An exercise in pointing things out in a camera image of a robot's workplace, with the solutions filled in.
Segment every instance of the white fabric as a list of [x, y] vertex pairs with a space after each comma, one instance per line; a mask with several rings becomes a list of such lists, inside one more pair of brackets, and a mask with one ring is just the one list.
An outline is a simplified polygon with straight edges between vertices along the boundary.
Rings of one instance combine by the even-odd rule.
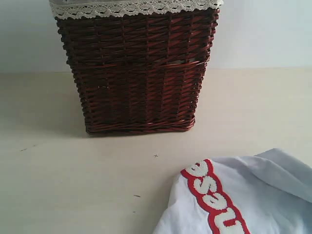
[[81, 17], [122, 17], [124, 15], [152, 13], [177, 13], [181, 10], [193, 11], [217, 9], [223, 0], [49, 0], [54, 17], [59, 19], [80, 19]]
[[176, 178], [154, 234], [312, 234], [312, 168], [276, 149], [205, 161]]

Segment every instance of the brown wicker basket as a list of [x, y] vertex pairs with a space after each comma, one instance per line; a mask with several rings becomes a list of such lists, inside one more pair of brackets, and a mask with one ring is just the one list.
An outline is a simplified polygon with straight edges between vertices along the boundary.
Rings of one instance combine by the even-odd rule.
[[218, 13], [57, 19], [86, 131], [189, 130]]

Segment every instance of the white t-shirt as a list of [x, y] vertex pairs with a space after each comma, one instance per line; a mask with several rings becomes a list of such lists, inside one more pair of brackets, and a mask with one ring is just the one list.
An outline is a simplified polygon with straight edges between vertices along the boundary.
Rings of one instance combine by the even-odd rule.
[[312, 168], [277, 149], [198, 162], [154, 234], [312, 234]]

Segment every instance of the woven wicker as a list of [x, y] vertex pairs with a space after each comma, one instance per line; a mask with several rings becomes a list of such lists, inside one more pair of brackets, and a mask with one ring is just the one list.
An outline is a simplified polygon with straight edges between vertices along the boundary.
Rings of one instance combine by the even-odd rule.
[[86, 131], [189, 130], [218, 13], [57, 19]]

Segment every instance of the red outline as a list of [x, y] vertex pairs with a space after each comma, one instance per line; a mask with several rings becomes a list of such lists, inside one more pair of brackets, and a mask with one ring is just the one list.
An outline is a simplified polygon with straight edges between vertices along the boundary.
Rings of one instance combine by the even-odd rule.
[[[200, 179], [201, 181], [203, 180], [203, 177], [195, 177], [191, 174], [189, 174], [185, 169], [181, 171], [181, 174], [187, 178], [188, 180], [188, 187], [191, 191], [191, 193], [197, 198], [197, 202], [198, 204], [201, 206], [201, 208], [203, 208], [205, 211], [207, 211], [209, 213], [208, 215], [208, 224], [211, 228], [211, 230], [213, 231], [213, 234], [220, 234], [220, 230], [219, 228], [215, 225], [215, 217], [223, 212], [226, 212], [226, 209], [228, 207], [232, 208], [233, 211], [235, 212], [236, 214], [236, 218], [235, 219], [232, 219], [232, 220], [227, 220], [224, 222], [224, 225], [229, 227], [231, 225], [234, 225], [235, 221], [238, 220], [241, 222], [241, 225], [243, 227], [243, 230], [244, 230], [244, 233], [245, 234], [250, 234], [248, 228], [247, 228], [247, 225], [246, 225], [246, 222], [245, 220], [243, 219], [239, 209], [234, 206], [231, 198], [222, 190], [222, 184], [219, 180], [219, 178], [216, 176], [216, 174], [214, 174], [214, 167], [212, 165], [212, 163], [210, 162], [210, 160], [208, 159], [205, 159], [204, 160], [206, 163], [207, 163], [207, 166], [208, 166], [208, 173], [207, 173], [207, 176], [210, 176], [212, 177], [215, 182], [216, 182], [216, 186], [217, 186], [217, 190], [216, 190], [216, 193], [219, 193], [221, 194], [222, 196], [224, 196], [224, 198], [226, 199], [227, 201], [227, 207], [223, 210], [215, 210], [214, 208], [208, 206], [204, 201], [203, 201], [203, 196], [205, 194], [200, 194], [195, 188], [194, 188], [194, 180], [196, 179]], [[208, 195], [212, 195], [213, 196], [213, 193], [211, 191], [208, 191], [207, 193]]]

